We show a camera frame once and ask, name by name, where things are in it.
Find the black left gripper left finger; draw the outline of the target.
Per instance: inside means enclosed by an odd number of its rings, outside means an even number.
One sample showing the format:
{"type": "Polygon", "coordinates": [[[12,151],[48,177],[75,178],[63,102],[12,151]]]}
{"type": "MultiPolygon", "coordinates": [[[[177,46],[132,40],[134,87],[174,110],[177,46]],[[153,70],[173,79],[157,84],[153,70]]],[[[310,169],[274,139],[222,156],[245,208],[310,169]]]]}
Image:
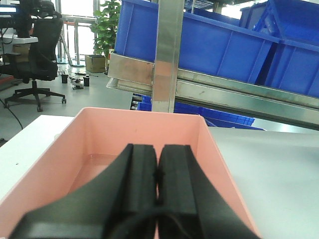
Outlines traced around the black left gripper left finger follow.
{"type": "Polygon", "coordinates": [[[12,239],[110,239],[127,219],[156,205],[156,152],[128,144],[98,176],[65,197],[26,213],[12,239]]]}

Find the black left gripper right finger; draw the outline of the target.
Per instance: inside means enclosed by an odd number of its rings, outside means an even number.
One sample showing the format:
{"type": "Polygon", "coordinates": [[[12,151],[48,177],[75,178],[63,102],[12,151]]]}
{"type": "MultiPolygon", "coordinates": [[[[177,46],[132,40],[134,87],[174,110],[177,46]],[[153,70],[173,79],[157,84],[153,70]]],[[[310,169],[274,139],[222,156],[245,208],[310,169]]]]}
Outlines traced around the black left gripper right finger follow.
{"type": "Polygon", "coordinates": [[[188,145],[166,145],[159,160],[161,239],[256,239],[200,168],[188,145]]]}

